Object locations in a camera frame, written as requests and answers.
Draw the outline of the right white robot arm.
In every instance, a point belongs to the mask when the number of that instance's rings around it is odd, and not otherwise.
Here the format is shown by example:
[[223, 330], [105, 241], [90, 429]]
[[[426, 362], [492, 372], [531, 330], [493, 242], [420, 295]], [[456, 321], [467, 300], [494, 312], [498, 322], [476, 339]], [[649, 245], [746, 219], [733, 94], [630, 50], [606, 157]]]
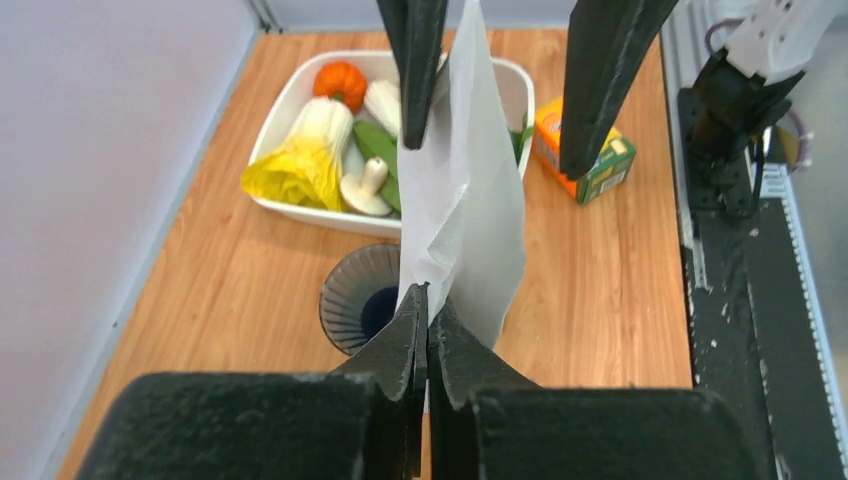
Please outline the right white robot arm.
[[[559, 170], [584, 176], [600, 152], [673, 1], [579, 1], [569, 22]], [[421, 147], [435, 92], [445, 1], [381, 1], [401, 80], [401, 138]], [[738, 153], [789, 108], [788, 93], [827, 29], [834, 1], [761, 1], [710, 56], [693, 88], [706, 115], [693, 134], [708, 159]]]

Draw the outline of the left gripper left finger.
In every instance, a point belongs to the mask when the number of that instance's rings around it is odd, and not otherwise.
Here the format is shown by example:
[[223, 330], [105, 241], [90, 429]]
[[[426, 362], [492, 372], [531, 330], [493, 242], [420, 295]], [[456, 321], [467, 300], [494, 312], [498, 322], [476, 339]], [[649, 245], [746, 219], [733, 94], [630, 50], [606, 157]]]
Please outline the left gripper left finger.
[[328, 372], [155, 372], [111, 404], [80, 479], [410, 479], [421, 468], [427, 289]]

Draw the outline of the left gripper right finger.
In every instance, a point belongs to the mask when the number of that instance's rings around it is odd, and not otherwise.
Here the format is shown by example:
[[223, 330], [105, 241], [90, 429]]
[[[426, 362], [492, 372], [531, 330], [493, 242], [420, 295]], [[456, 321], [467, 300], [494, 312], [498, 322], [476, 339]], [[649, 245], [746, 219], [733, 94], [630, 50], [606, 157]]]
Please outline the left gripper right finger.
[[757, 479], [739, 422], [693, 389], [544, 388], [450, 306], [428, 331], [436, 479]]

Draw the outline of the blue glass cone dripper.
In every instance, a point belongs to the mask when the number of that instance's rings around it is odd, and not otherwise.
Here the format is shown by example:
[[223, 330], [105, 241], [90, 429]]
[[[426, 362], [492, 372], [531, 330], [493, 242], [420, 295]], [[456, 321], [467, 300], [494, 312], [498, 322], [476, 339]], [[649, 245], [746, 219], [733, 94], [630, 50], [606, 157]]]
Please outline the blue glass cone dripper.
[[325, 336], [352, 356], [392, 319], [398, 300], [400, 246], [368, 245], [345, 256], [324, 281], [319, 318]]

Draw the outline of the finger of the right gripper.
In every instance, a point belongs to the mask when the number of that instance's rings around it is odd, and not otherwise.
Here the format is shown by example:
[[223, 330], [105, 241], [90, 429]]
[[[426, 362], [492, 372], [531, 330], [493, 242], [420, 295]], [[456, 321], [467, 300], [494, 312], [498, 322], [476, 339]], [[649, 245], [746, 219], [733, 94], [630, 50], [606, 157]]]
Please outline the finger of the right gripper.
[[448, 2], [378, 0], [377, 6], [399, 73], [402, 142], [418, 150], [437, 83]]
[[594, 165], [623, 101], [676, 0], [579, 0], [568, 29], [559, 170]]

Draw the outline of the single white paper filter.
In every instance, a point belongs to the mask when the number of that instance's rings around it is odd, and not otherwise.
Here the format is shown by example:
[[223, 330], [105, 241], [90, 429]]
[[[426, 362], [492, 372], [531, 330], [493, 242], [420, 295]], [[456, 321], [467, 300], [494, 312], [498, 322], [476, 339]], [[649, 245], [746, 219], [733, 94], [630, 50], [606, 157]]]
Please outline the single white paper filter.
[[399, 291], [427, 287], [492, 348], [521, 283], [524, 193], [481, 5], [468, 1], [438, 76], [422, 147], [400, 147]]

